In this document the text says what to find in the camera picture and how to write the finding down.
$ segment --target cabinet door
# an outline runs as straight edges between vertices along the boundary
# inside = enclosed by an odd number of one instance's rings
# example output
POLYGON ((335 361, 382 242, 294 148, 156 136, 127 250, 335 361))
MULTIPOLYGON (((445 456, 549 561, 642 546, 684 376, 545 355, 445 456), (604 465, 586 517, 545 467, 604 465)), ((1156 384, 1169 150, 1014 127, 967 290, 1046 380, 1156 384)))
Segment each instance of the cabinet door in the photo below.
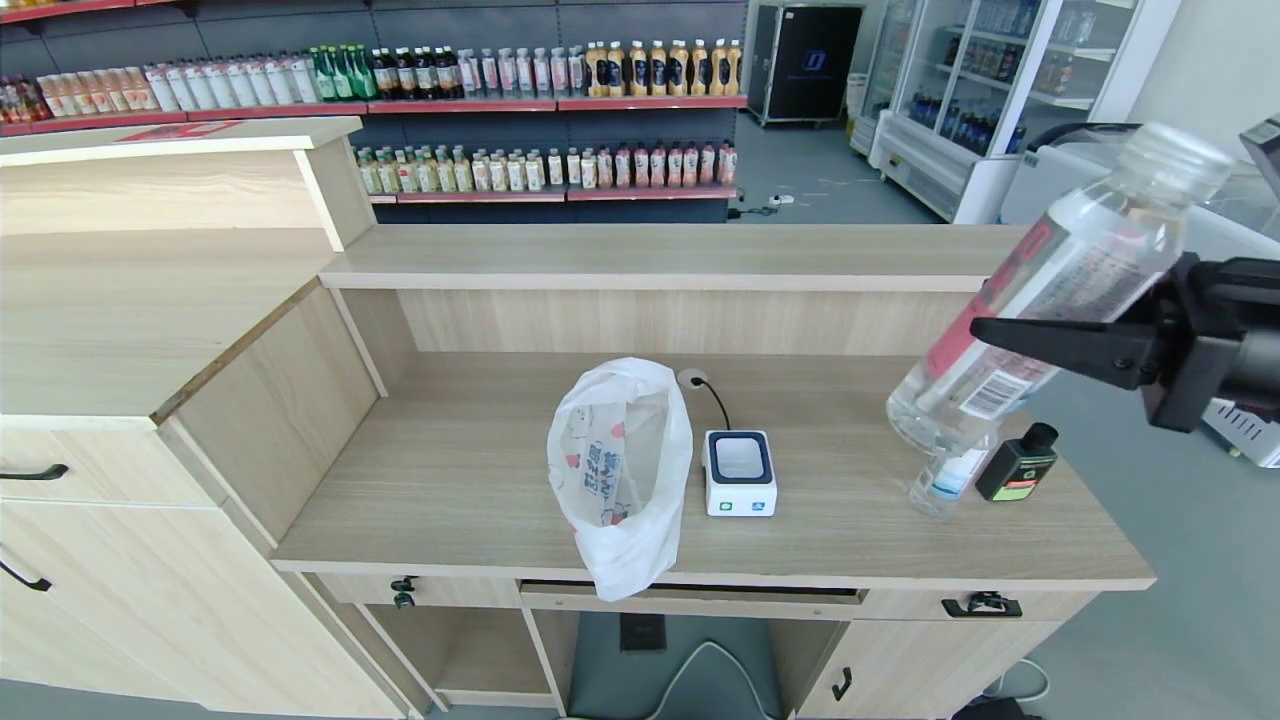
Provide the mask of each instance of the cabinet door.
POLYGON ((950 717, 1060 623, 854 620, 800 717, 950 717), (845 669, 849 669, 847 689, 845 669))
MULTIPOLYGON (((0 525, 0 539, 8 539, 0 525)), ((44 574, 0 544, 0 561, 28 580, 44 574)), ((0 678, 99 693, 189 700, 58 603, 63 588, 36 592, 0 575, 0 678)))
MULTIPOLYGON (((38 594, 210 710, 404 716, 221 510, 9 501, 0 529, 6 552, 52 583, 38 594)), ((5 648, 15 667, 37 664, 28 648, 41 638, 72 632, 36 620, 29 641, 5 648)), ((65 674, 42 682, 92 687, 65 674)))

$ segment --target counter top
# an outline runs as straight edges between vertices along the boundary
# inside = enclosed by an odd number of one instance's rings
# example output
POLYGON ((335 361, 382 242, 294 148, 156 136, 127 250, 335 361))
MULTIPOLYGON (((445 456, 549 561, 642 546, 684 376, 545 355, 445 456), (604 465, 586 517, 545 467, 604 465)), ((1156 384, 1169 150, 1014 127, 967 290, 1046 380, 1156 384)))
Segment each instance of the counter top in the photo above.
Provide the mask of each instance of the counter top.
POLYGON ((0 411, 156 413, 311 282, 326 245, 320 229, 5 237, 0 411))
POLYGON ((974 292, 1020 225, 376 225, 329 287, 974 292))
MULTIPOLYGON (((547 430, 596 355, 422 354, 379 400, 273 562, 282 570, 589 579, 550 487, 547 430)), ((653 356, 707 370, 735 427, 769 433, 778 511, 708 518, 691 468, 671 583, 1142 589, 1155 575, 1065 461, 1021 502, 947 521, 906 501, 924 456, 884 419, 902 357, 653 356)), ((694 437, 719 427, 685 395, 694 437)), ((1027 419, 1006 424, 1020 434, 1027 419)))
POLYGON ((174 126, 134 126, 6 137, 0 138, 0 168, 202 152, 311 150, 360 129, 362 123, 360 118, 339 117, 218 120, 182 123, 177 127, 183 126, 225 127, 197 137, 136 142, 122 142, 122 140, 155 128, 174 126))

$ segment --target floor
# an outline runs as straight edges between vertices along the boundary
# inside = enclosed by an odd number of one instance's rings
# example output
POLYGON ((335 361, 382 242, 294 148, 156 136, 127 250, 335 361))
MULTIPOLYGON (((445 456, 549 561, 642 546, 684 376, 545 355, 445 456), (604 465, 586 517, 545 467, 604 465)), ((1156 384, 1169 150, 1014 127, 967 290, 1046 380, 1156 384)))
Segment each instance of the floor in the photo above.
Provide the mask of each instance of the floor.
MULTIPOLYGON (((936 222, 900 188, 881 183, 847 149, 841 128, 762 131, 744 115, 737 138, 748 192, 742 208, 763 205, 773 193, 796 200, 776 215, 737 222, 936 222)), ((1138 397, 1078 378, 1060 375, 1028 409, 1059 428, 1061 450, 1160 582, 1147 592, 1097 600, 1038 647, 1032 657, 1048 670, 1053 688, 1027 710, 1046 720, 1280 717, 1280 684, 1271 678, 1280 666, 1274 611, 1280 574, 1265 571, 1275 566, 1280 544, 1277 471, 1231 459, 1199 434, 1153 430, 1138 397)), ((648 715, 686 653, 704 639, 673 618, 668 652, 622 657, 612 639, 616 619, 600 615, 585 623, 605 638, 579 656, 571 712, 585 717, 648 715)), ((740 657, 765 708, 776 714, 760 625, 724 621, 709 634, 740 657)), ((1006 689, 1028 694, 1037 682, 1019 669, 1006 689)), ((268 720, 3 680, 0 708, 4 720, 268 720)), ((742 674, 723 656, 704 652, 672 691, 660 719, 756 716, 742 674)), ((554 714, 460 707, 448 717, 552 720, 554 714)))

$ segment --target barcode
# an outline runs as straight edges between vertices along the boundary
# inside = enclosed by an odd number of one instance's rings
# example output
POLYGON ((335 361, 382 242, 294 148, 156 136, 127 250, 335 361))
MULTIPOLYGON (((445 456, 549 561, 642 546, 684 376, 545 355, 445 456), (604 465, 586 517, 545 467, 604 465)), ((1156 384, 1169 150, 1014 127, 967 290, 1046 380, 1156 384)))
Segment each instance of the barcode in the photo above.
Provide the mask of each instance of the barcode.
POLYGON ((1030 380, 996 370, 982 387, 973 391, 969 400, 960 405, 960 410, 983 420, 995 420, 1018 402, 1029 387, 1032 387, 1030 380))

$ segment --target robotic arm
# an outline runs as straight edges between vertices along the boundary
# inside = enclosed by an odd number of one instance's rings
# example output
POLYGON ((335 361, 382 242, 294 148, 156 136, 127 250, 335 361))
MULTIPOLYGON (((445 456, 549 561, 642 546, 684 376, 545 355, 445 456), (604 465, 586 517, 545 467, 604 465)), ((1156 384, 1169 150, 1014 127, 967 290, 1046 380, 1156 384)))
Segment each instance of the robotic arm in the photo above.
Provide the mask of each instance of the robotic arm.
POLYGON ((1280 261, 1184 252, 1115 323, 979 318, 969 332, 1124 389, 1147 421, 1193 432, 1215 397, 1265 420, 1280 411, 1280 261))

